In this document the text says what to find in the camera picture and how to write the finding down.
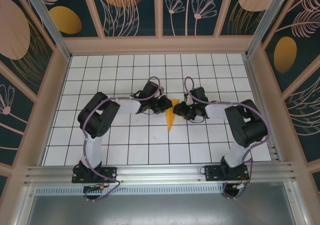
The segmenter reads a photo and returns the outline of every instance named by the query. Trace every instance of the orange object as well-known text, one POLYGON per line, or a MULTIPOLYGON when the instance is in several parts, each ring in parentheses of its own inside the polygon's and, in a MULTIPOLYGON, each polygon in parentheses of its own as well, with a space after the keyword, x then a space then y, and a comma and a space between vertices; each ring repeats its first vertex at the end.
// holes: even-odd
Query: orange object
POLYGON ((175 119, 174 106, 179 103, 179 99, 176 99, 176 98, 171 99, 171 102, 172 102, 172 107, 165 111, 165 118, 168 126, 168 132, 170 132, 172 123, 174 122, 174 119, 175 119))

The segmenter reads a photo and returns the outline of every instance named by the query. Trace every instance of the purple cable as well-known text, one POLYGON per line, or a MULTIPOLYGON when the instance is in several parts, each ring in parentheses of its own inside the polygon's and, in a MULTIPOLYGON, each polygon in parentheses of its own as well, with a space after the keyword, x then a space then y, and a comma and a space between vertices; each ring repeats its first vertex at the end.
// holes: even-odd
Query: purple cable
POLYGON ((105 100, 102 100, 93 110, 92 112, 90 112, 89 116, 86 118, 86 120, 84 121, 83 123, 83 127, 82 127, 82 132, 85 136, 85 139, 84 139, 84 144, 83 144, 83 155, 84 155, 84 159, 85 159, 85 162, 87 164, 87 166, 89 167, 89 169, 95 173, 96 175, 98 175, 99 177, 105 179, 105 180, 109 180, 109 181, 112 181, 112 182, 115 182, 115 183, 118 183, 114 188, 112 188, 110 191, 108 191, 105 195, 103 196, 99 196, 97 199, 93 199, 93 200, 89 200, 88 197, 87 197, 87 193, 90 192, 91 190, 88 190, 85 194, 84 194, 84 197, 87 201, 92 201, 92 202, 95 202, 95 201, 99 201, 99 200, 102 200, 104 199, 105 197, 107 197, 110 193, 112 193, 117 187, 120 186, 121 182, 119 180, 116 180, 116 179, 113 179, 113 178, 110 178, 110 177, 107 177, 107 176, 104 176, 100 173, 98 173, 96 170, 94 170, 94 168, 91 166, 91 164, 89 163, 89 160, 87 158, 87 152, 86 152, 86 147, 87 147, 87 140, 88 140, 88 134, 86 133, 86 126, 87 126, 87 123, 89 121, 89 119, 92 117, 92 115, 98 110, 98 108, 100 108, 100 106, 102 106, 103 104, 105 104, 106 102, 108 101, 111 101, 111 100, 134 100, 134 101, 145 101, 145 100, 148 100, 148 99, 151 99, 153 98, 154 96, 156 96, 156 94, 159 92, 160 90, 160 86, 161 86, 161 83, 160 83, 160 80, 159 78, 157 78, 156 76, 152 76, 149 78, 148 81, 150 81, 151 79, 156 79, 158 81, 158 88, 157 90, 155 91, 154 94, 152 94, 151 96, 149 97, 146 97, 146 98, 134 98, 134 97, 109 97, 105 100))
POLYGON ((270 135, 271 135, 270 125, 269 125, 268 121, 265 119, 265 117, 261 115, 260 112, 258 112, 258 111, 255 110, 254 108, 252 108, 252 107, 250 107, 250 106, 248 106, 248 105, 246 105, 246 104, 243 104, 243 103, 241 103, 241 102, 230 102, 230 101, 202 101, 202 100, 194 97, 194 96, 191 94, 191 92, 188 90, 188 88, 187 88, 187 80, 188 80, 188 79, 192 81, 192 89, 195 87, 195 82, 194 82, 194 80, 193 80, 190 76, 187 76, 187 77, 184 79, 184 83, 183 83, 183 84, 184 84, 184 89, 185 89, 186 93, 187 93, 192 99, 198 101, 199 103, 203 103, 203 104, 239 105, 239 106, 245 107, 245 108, 251 110, 252 112, 254 112, 255 114, 257 114, 257 115, 261 118, 261 120, 264 122, 264 124, 265 124, 265 126, 266 126, 266 129, 267 129, 267 135, 266 135, 265 139, 262 140, 262 141, 260 141, 260 142, 258 142, 258 143, 256 143, 256 144, 254 144, 254 145, 252 145, 252 146, 245 152, 245 154, 244 154, 243 157, 242 157, 242 161, 243 161, 243 162, 245 161, 245 158, 246 158, 246 156, 248 155, 248 153, 250 153, 250 151, 251 151, 253 148, 255 148, 255 147, 257 147, 257 146, 259 146, 259 145, 261 145, 261 144, 264 144, 265 142, 267 142, 267 141, 269 140, 270 135))

